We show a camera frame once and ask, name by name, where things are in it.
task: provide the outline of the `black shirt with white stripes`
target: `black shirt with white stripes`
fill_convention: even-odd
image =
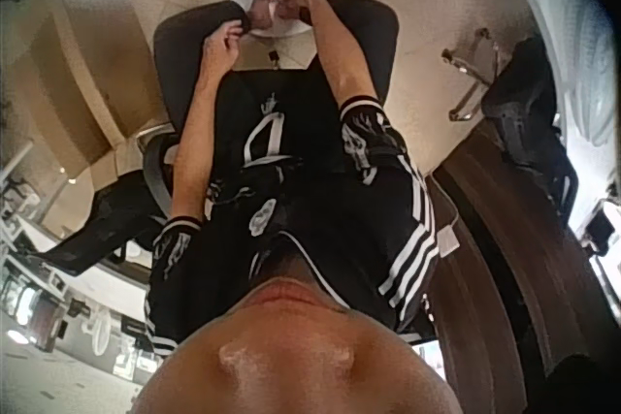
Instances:
[[[407,330],[439,253],[427,187],[377,102],[351,100],[341,120],[344,171],[253,165],[220,187],[209,221],[164,227],[145,304],[156,354],[225,313],[283,244],[337,303]]]

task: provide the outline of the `black pants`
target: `black pants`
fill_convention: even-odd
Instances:
[[[362,48],[377,96],[388,93],[399,23],[395,13],[375,0],[328,0]],[[180,133],[198,78],[202,44],[223,22],[249,20],[233,1],[198,7],[168,18],[154,36],[155,66],[164,105]],[[280,153],[319,167],[339,165],[342,155],[337,104],[316,56],[306,70],[231,72],[216,97],[215,154],[212,177],[224,177],[245,164],[248,136],[264,118],[262,105],[274,94],[274,111],[285,120]],[[265,155],[269,132],[258,135],[252,158]]]

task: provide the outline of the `tiled floor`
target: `tiled floor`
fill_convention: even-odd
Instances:
[[[147,41],[162,20],[185,9],[218,0],[130,0]],[[451,123],[447,113],[453,108],[472,80],[441,62],[444,48],[454,48],[470,38],[478,27],[487,27],[508,55],[513,45],[532,30],[530,11],[525,0],[380,0],[391,6],[399,17],[401,33],[397,57],[386,105],[393,124],[404,134],[413,160],[428,173],[474,127],[470,123]],[[315,53],[312,33],[275,43],[283,68],[306,67]],[[268,67],[271,44],[252,38],[244,40],[238,68]],[[72,228],[87,214],[89,200],[78,202],[79,188],[69,186],[56,216],[72,216]]]

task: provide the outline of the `person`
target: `person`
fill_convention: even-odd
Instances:
[[[312,24],[317,57],[231,72],[273,1]],[[397,33],[374,0],[256,0],[249,16],[227,1],[160,25],[156,68],[182,134],[145,313],[167,359],[134,412],[461,412],[399,337],[438,246],[383,110]]]

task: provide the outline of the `wooden surface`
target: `wooden surface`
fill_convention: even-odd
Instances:
[[[500,247],[528,307],[546,373],[570,354],[616,361],[621,335],[572,232],[523,173],[474,131],[442,165]]]
[[[439,228],[454,209],[432,180]],[[517,345],[485,260],[460,219],[460,247],[440,258],[428,287],[448,383],[465,413],[519,413],[526,395]]]

